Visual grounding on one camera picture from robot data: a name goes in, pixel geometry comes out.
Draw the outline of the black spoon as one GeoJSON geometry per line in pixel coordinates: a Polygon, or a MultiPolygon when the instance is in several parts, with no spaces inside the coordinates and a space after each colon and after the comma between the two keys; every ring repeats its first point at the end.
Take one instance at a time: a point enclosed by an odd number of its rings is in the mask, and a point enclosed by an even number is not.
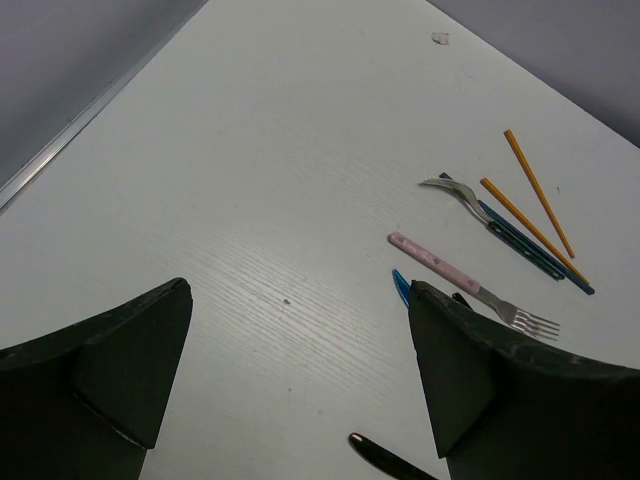
{"type": "Polygon", "coordinates": [[[348,443],[361,458],[393,479],[436,480],[436,477],[424,472],[360,433],[350,433],[348,443]]]}

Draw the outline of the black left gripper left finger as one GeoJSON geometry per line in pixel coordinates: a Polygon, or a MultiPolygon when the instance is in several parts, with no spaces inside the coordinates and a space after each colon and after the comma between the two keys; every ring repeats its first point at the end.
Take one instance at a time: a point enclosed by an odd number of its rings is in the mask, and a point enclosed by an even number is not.
{"type": "Polygon", "coordinates": [[[189,283],[1,352],[4,479],[137,479],[189,331],[189,283]]]}

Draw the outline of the dark blue chopstick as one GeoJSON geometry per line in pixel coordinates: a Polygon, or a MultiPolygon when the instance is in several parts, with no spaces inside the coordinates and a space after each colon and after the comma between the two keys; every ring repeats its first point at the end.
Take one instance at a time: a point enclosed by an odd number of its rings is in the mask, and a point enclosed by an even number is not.
{"type": "Polygon", "coordinates": [[[488,225],[489,229],[496,234],[499,239],[547,273],[554,280],[569,278],[571,273],[566,271],[560,262],[555,260],[550,254],[500,216],[485,202],[478,198],[475,198],[475,201],[470,201],[473,190],[466,185],[464,185],[464,188],[467,190],[467,193],[462,193],[461,198],[471,207],[473,212],[488,225]]]}

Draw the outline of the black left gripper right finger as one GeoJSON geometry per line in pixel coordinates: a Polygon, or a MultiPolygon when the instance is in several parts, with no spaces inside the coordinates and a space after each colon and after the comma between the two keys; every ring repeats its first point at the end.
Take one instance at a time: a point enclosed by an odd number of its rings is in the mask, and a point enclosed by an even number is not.
{"type": "Polygon", "coordinates": [[[639,373],[527,337],[416,281],[409,324],[454,479],[635,479],[639,373]]]}

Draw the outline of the pink handled fork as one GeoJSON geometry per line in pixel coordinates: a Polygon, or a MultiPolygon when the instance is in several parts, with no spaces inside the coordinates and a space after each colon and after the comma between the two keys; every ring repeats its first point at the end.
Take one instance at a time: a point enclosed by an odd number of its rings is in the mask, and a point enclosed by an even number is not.
{"type": "Polygon", "coordinates": [[[556,322],[536,316],[485,289],[479,282],[464,274],[438,256],[413,242],[398,232],[388,236],[391,245],[429,268],[445,280],[456,285],[485,306],[491,308],[509,327],[531,337],[555,341],[559,336],[560,325],[556,322]]]}

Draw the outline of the green handled silver fork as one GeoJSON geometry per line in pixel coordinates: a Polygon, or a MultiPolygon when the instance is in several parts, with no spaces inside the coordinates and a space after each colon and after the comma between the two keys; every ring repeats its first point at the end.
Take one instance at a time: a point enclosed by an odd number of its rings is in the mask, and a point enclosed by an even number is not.
{"type": "Polygon", "coordinates": [[[530,263],[556,281],[563,280],[565,278],[561,269],[553,262],[550,262],[545,257],[545,253],[536,245],[533,245],[523,235],[515,234],[514,229],[507,227],[505,222],[499,221],[494,216],[491,216],[483,208],[483,203],[477,199],[475,193],[470,187],[450,178],[440,177],[426,178],[421,181],[419,185],[423,187],[438,187],[455,194],[485,224],[488,230],[523,258],[526,258],[530,263]]]}

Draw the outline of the blue knife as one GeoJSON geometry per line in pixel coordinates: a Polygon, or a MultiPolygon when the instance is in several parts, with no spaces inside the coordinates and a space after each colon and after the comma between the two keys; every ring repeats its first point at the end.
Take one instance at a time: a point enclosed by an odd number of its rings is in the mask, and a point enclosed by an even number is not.
{"type": "Polygon", "coordinates": [[[392,278],[402,302],[409,307],[410,284],[397,269],[392,270],[392,278]]]}

